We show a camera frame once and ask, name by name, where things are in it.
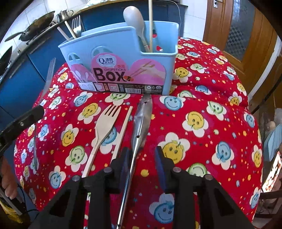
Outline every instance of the wok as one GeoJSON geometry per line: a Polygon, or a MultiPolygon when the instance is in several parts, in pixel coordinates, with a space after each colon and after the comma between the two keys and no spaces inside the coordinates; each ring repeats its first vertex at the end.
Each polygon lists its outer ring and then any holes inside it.
{"type": "Polygon", "coordinates": [[[0,76],[5,72],[12,55],[12,46],[3,54],[0,59],[0,76]]]}
{"type": "Polygon", "coordinates": [[[13,34],[12,36],[9,36],[6,38],[5,41],[9,41],[16,36],[20,35],[19,40],[21,41],[29,41],[32,38],[34,38],[35,35],[37,35],[39,32],[41,32],[43,29],[45,29],[53,20],[55,11],[52,11],[50,13],[47,13],[43,15],[42,17],[36,19],[25,31],[18,32],[13,34]]]}

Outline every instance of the white spoon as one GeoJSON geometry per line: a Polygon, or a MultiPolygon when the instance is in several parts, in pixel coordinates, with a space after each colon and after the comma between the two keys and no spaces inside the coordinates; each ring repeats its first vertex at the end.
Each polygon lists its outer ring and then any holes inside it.
{"type": "Polygon", "coordinates": [[[132,26],[136,29],[136,33],[141,38],[146,52],[150,52],[143,34],[145,23],[139,9],[134,6],[128,6],[124,9],[123,16],[127,25],[132,26]]]}

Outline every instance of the cable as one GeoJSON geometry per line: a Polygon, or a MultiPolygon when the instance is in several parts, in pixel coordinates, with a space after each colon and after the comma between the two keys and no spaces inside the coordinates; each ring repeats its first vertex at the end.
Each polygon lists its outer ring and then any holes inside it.
{"type": "Polygon", "coordinates": [[[180,28],[181,28],[181,24],[182,24],[182,21],[181,21],[181,16],[180,16],[180,9],[179,9],[179,6],[177,5],[176,2],[174,1],[170,1],[170,0],[163,0],[165,2],[173,2],[174,4],[176,4],[177,8],[178,8],[178,13],[179,13],[179,19],[180,19],[180,26],[179,26],[179,29],[178,29],[178,36],[180,36],[180,28]]]}

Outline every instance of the red tablecloth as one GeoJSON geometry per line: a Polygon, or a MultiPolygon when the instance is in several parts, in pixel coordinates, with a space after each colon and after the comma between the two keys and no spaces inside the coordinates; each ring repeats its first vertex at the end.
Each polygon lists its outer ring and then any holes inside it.
{"type": "MultiPolygon", "coordinates": [[[[246,91],[216,47],[180,38],[178,49],[170,96],[152,95],[151,124],[137,162],[124,226],[172,227],[174,196],[164,194],[159,186],[153,156],[156,146],[161,146],[166,157],[190,174],[212,174],[251,221],[263,165],[258,124],[247,109],[246,91]]],[[[37,124],[37,170],[33,162],[34,125],[23,131],[15,147],[16,175],[39,210],[73,175],[82,174],[92,150],[99,113],[113,103],[122,109],[96,155],[90,175],[109,165],[127,110],[130,105],[134,107],[133,117],[141,98],[139,94],[116,96],[83,91],[67,64],[54,75],[52,86],[42,102],[44,118],[37,124]],[[74,150],[81,154],[71,162],[74,150]]],[[[132,129],[131,118],[121,147],[130,147],[132,129]]],[[[113,224],[120,200],[121,195],[111,196],[113,224]]]]}

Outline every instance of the clear plastic fork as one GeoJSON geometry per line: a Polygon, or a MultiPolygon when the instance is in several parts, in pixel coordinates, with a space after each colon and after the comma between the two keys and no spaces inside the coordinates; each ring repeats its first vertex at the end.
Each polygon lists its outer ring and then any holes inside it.
{"type": "Polygon", "coordinates": [[[95,126],[96,142],[92,145],[93,149],[91,151],[91,154],[89,155],[82,177],[88,176],[98,148],[112,130],[114,123],[120,113],[120,109],[120,106],[110,105],[100,114],[95,126]]]}

